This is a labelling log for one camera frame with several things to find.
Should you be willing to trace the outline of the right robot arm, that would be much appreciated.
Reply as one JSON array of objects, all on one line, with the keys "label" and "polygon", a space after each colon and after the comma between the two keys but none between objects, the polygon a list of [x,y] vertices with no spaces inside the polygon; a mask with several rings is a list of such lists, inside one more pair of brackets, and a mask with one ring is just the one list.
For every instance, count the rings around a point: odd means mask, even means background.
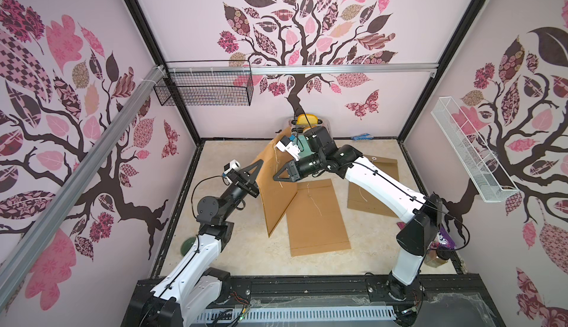
[{"label": "right robot arm", "polygon": [[420,268],[435,241],[442,222],[442,201],[409,189],[376,167],[362,152],[351,145],[338,147],[328,130],[312,127],[304,132],[312,153],[300,157],[300,148],[285,136],[275,148],[291,155],[291,161],[274,174],[278,182],[299,182],[311,175],[334,173],[381,201],[405,227],[396,236],[400,252],[387,280],[388,294],[404,301],[409,287],[415,283]]}]

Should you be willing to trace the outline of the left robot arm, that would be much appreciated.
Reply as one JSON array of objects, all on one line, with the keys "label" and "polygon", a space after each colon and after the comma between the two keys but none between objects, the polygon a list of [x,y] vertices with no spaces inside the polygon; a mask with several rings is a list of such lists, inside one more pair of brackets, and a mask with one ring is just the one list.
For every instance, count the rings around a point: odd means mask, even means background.
[{"label": "left robot arm", "polygon": [[211,267],[231,239],[229,216],[243,210],[246,196],[260,195],[256,179],[263,161],[247,167],[229,165],[221,196],[205,196],[195,213],[198,234],[180,263],[145,293],[135,293],[124,317],[125,326],[190,326],[214,302],[229,299],[231,274]]}]

